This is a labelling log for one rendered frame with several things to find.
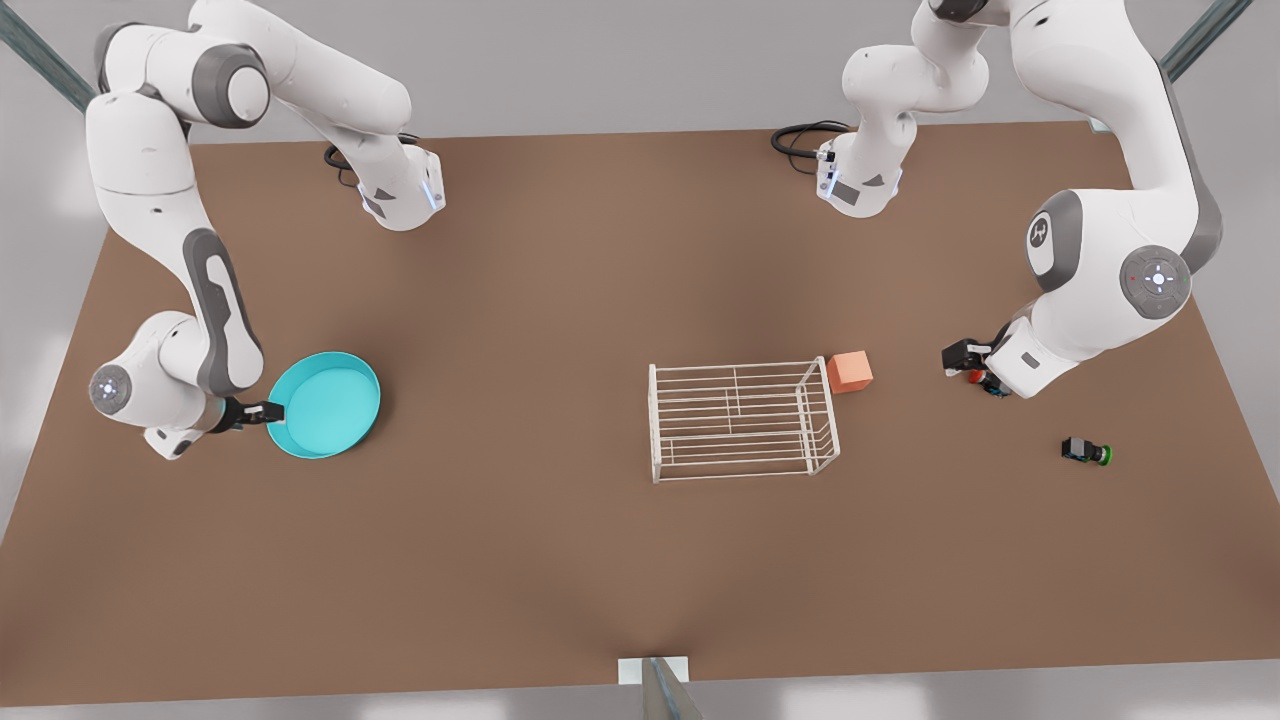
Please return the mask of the orange cube block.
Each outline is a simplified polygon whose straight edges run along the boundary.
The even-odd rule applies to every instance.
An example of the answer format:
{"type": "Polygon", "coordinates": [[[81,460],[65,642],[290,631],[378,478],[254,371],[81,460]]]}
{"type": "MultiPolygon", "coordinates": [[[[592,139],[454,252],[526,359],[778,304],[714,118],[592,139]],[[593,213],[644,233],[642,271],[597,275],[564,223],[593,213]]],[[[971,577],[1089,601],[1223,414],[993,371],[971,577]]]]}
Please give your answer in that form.
{"type": "Polygon", "coordinates": [[[833,395],[864,389],[874,379],[865,351],[832,355],[827,359],[826,374],[833,395]]]}

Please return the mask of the silver frame post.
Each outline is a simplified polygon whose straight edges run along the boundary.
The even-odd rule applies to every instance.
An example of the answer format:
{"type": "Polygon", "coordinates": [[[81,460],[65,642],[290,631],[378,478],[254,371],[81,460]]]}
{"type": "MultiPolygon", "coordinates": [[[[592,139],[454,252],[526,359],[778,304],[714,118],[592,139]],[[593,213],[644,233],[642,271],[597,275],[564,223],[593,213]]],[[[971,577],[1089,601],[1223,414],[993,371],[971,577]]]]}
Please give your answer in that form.
{"type": "Polygon", "coordinates": [[[618,684],[641,688],[641,720],[705,720],[686,682],[689,657],[641,657],[617,661],[618,684]]]}
{"type": "Polygon", "coordinates": [[[5,0],[0,0],[0,41],[84,114],[97,91],[5,0]]]}
{"type": "Polygon", "coordinates": [[[1212,0],[1199,18],[1158,60],[1170,82],[1178,81],[1254,0],[1212,0]]]}

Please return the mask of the teal round plate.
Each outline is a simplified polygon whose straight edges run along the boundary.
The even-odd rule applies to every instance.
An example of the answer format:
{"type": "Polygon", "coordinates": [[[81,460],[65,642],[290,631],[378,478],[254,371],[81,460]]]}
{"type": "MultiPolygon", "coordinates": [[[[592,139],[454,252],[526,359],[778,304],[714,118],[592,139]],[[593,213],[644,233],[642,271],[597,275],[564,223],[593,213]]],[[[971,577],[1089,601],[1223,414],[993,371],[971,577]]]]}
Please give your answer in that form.
{"type": "Polygon", "coordinates": [[[284,419],[268,424],[278,448],[293,457],[324,459],[358,445],[371,430],[381,405],[375,370],[346,352],[321,352],[289,366],[273,386],[269,401],[284,407],[284,419]]]}

